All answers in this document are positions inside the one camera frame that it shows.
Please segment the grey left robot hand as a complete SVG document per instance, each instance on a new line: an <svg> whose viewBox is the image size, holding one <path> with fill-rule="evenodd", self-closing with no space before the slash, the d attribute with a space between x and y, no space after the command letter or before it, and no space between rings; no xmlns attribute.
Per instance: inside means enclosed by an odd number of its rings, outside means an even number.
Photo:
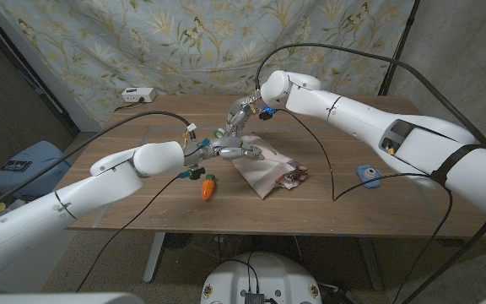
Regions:
<svg viewBox="0 0 486 304"><path fill-rule="evenodd" d="M204 139L202 142L189 144L184 149L184 165L197 165L202 160L220 157L223 160L246 158L265 160L262 150L239 137L221 137Z"/></svg>

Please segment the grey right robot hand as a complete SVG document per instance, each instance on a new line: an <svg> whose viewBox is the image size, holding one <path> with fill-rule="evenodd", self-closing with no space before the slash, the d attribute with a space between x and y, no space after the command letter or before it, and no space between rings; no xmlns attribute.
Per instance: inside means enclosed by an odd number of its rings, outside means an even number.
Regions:
<svg viewBox="0 0 486 304"><path fill-rule="evenodd" d="M226 118L226 132L228 136L237 136L249 118L265 111L266 103L260 95L249 95L239 98L229 108L228 116Z"/></svg>

